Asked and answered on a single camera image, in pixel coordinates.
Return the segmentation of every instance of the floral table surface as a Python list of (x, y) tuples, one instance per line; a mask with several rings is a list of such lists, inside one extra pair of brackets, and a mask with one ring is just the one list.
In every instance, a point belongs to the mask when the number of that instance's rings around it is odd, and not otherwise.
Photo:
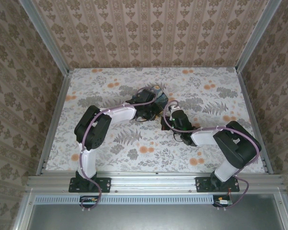
[[(66, 95), (46, 170), (76, 170), (79, 148), (74, 128), (90, 105), (108, 108), (131, 98), (137, 89), (159, 85), (195, 126), (238, 121), (253, 134), (234, 68), (75, 69)], [(225, 159), (218, 146), (186, 146), (161, 131), (160, 118), (110, 126), (97, 149), (98, 171), (212, 172)], [(261, 160), (243, 172), (263, 173)]]

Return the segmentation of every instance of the fern leaf pattern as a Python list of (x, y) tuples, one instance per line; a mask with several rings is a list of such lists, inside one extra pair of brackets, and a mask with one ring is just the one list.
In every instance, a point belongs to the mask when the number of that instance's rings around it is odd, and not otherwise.
[(138, 129), (136, 129), (135, 132), (132, 129), (129, 129), (129, 131), (123, 130), (120, 132), (114, 141), (124, 145), (132, 145), (136, 140), (139, 141), (140, 139), (142, 139), (142, 136), (141, 132), (138, 132)]
[(221, 115), (222, 112), (226, 112), (228, 110), (228, 107), (226, 106), (226, 104), (218, 103), (218, 102), (214, 102), (211, 103), (209, 102), (208, 105), (205, 106), (205, 108), (202, 110), (203, 113), (207, 113), (207, 114), (212, 114), (212, 115)]

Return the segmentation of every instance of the perforated metal strip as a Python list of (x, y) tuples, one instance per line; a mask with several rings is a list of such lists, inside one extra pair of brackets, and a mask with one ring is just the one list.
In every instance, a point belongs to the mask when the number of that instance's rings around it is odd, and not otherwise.
[[(80, 204), (79, 195), (37, 195), (35, 205)], [(103, 195), (103, 205), (213, 204), (213, 195)]]

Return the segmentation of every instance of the damask wallpaper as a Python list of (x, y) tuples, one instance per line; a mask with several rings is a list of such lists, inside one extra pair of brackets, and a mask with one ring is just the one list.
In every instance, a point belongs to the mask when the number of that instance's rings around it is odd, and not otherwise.
[(235, 66), (268, 0), (33, 0), (70, 68)]
[(17, 0), (0, 0), (0, 230), (35, 174), (63, 76)]
[(242, 71), (275, 173), (288, 192), (288, 0), (282, 0)]

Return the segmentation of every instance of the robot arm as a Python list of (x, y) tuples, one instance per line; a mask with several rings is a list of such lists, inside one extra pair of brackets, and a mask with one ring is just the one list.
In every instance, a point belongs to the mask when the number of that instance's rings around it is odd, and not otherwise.
[[(226, 159), (210, 175), (210, 185), (205, 185), (205, 187), (209, 187), (212, 192), (220, 191), (222, 188), (228, 189), (226, 182), (242, 170), (256, 156), (257, 151), (253, 143), (255, 143), (259, 151), (261, 151), (261, 146), (258, 141), (236, 121), (228, 123), (226, 128), (239, 132), (242, 135), (225, 129), (216, 130), (214, 128), (198, 132), (184, 132), (198, 128), (192, 126), (187, 115), (178, 106), (172, 106), (169, 109), (171, 116), (166, 117), (166, 121), (171, 125), (174, 133), (180, 135), (180, 138), (186, 145), (218, 145), (222, 150)], [(166, 124), (164, 118), (162, 118), (162, 130), (170, 130), (171, 128), (168, 124)]]
[[(96, 177), (96, 148), (98, 148), (103, 143), (110, 124), (137, 119), (138, 117), (144, 118), (146, 120), (154, 120), (156, 115), (162, 111), (162, 108), (156, 103), (150, 103), (154, 101), (154, 98), (157, 98), (156, 92), (158, 92), (158, 90), (154, 89), (154, 91), (155, 92), (149, 89), (143, 89), (141, 92), (138, 92), (136, 95), (134, 95), (132, 99), (126, 101), (126, 103), (108, 110), (99, 109), (94, 105), (90, 106), (86, 110), (74, 130), (74, 133), (77, 137), (77, 142), (79, 143), (79, 149), (82, 152), (80, 155), (82, 165), (79, 165), (78, 167), (76, 178), (79, 181), (82, 181), (82, 184), (87, 183), (86, 180), (83, 180), (86, 178), (83, 172), (88, 178), (91, 178), (92, 180), (94, 180)], [(83, 147), (83, 138), (90, 125), (91, 128), (85, 137)]]

